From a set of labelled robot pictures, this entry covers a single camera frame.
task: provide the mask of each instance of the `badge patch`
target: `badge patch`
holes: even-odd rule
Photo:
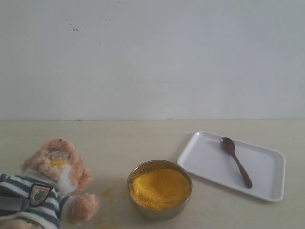
[[[34,184],[30,192],[30,204],[33,206],[38,206],[42,204],[48,197],[52,187]]]

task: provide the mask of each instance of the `bowl rim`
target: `bowl rim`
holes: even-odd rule
[[[131,194],[130,194],[130,189],[129,189],[129,185],[128,185],[128,184],[129,184],[130,177],[132,176],[132,174],[133,174],[139,167],[141,167],[141,166],[143,166],[143,165],[145,165],[145,164],[151,163],[151,162],[156,162],[156,161],[162,161],[162,162],[166,162],[166,163],[171,163],[171,164],[173,164],[173,165],[179,167],[183,172],[185,172],[185,174],[187,175],[188,181],[189,181],[189,183],[190,183],[191,191],[190,191],[190,194],[189,194],[188,198],[187,198],[183,203],[181,203],[181,204],[179,204],[179,205],[177,205],[177,206],[175,206],[175,207],[173,207],[173,208],[170,208],[170,209],[158,210],[158,209],[147,208],[147,207],[145,207],[145,206],[142,206],[142,205],[138,204],[138,203],[132,198],[132,196],[131,196]],[[127,195],[128,195],[128,197],[129,197],[129,199],[131,199],[131,200],[133,201],[133,203],[135,203],[136,205],[141,206],[141,208],[148,209],[148,210],[150,210],[150,211],[163,212],[163,211],[169,211],[169,210],[178,208],[179,206],[182,206],[183,204],[187,203],[187,202],[190,200],[191,194],[192,194],[192,192],[193,192],[193,181],[192,181],[190,175],[188,174],[188,172],[187,172],[184,168],[182,168],[180,165],[178,165],[177,163],[174,163],[174,162],[168,161],[168,160],[158,160],[158,159],[156,159],[156,160],[150,160],[150,161],[143,162],[143,163],[139,164],[138,166],[136,166],[136,167],[131,171],[131,173],[128,175],[128,178],[127,178],[127,181],[126,181],[126,188],[127,188]]]

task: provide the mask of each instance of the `tray rim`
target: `tray rim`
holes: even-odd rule
[[[194,138],[196,136],[199,136],[199,135],[202,135],[203,133],[207,133],[207,134],[211,134],[211,135],[214,135],[214,136],[218,136],[218,137],[224,137],[222,135],[218,135],[218,134],[214,134],[214,133],[211,133],[211,132],[207,132],[207,131],[197,131],[195,132],[191,139],[189,140],[189,142],[186,144],[186,146],[184,147],[183,151],[181,152],[181,154],[179,155],[178,159],[177,159],[177,164],[180,165],[181,167],[183,167],[183,163],[181,163],[181,158],[183,157],[183,155],[185,154],[186,152],[186,149],[188,149],[190,147],[190,144],[191,142],[194,140]],[[268,150],[268,151],[271,151],[273,153],[276,153],[278,154],[281,159],[282,159],[282,162],[283,162],[283,170],[282,170],[282,174],[281,174],[281,177],[282,177],[282,183],[281,183],[281,194],[278,198],[267,198],[265,196],[262,196],[262,195],[258,195],[258,194],[255,194],[255,193],[252,193],[251,191],[246,191],[246,189],[243,189],[243,188],[239,188],[239,187],[236,187],[234,185],[230,185],[229,183],[226,183],[226,182],[221,182],[221,181],[217,181],[217,180],[214,180],[214,179],[211,179],[211,178],[208,178],[208,177],[205,177],[205,176],[202,176],[202,175],[199,175],[198,173],[196,173],[195,171],[191,170],[191,169],[186,169],[184,168],[187,172],[197,176],[197,177],[200,177],[200,178],[203,178],[205,180],[209,180],[213,183],[216,183],[216,184],[219,184],[219,185],[222,185],[222,186],[225,186],[225,187],[228,187],[228,188],[231,188],[231,189],[234,189],[234,190],[237,190],[239,192],[242,192],[242,193],[245,193],[247,195],[250,195],[252,197],[256,197],[256,198],[259,198],[259,199],[263,199],[263,200],[266,200],[266,201],[269,201],[269,202],[279,202],[281,200],[283,200],[284,198],[284,194],[285,194],[285,171],[286,171],[286,157],[276,151],[276,150],[272,150],[272,149],[269,149],[269,148],[265,148],[265,147],[261,147],[261,146],[257,146],[257,145],[254,145],[254,144],[250,144],[250,143],[247,143],[247,142],[243,142],[243,141],[240,141],[240,140],[237,140],[237,139],[233,139],[231,138],[233,141],[235,142],[239,142],[239,143],[243,143],[243,144],[246,144],[246,145],[249,145],[249,146],[254,146],[254,147],[257,147],[257,148],[260,148],[260,149],[264,149],[264,150]]]

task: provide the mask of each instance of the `striped shirt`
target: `striped shirt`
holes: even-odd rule
[[[39,184],[49,186],[50,184],[41,179],[33,179],[27,176],[8,176],[0,174],[0,190],[6,195],[18,198],[30,198],[32,186]],[[68,207],[74,197],[60,196],[55,188],[51,188],[45,201],[38,206],[30,206],[26,211],[20,211],[13,215],[0,217],[4,219],[23,218],[35,221],[45,229],[59,229],[60,219],[67,214]]]

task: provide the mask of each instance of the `teddy bear head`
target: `teddy bear head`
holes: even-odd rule
[[[25,160],[21,169],[24,173],[35,171],[42,177],[47,177],[64,195],[82,191],[93,181],[73,144],[61,138],[44,144]]]

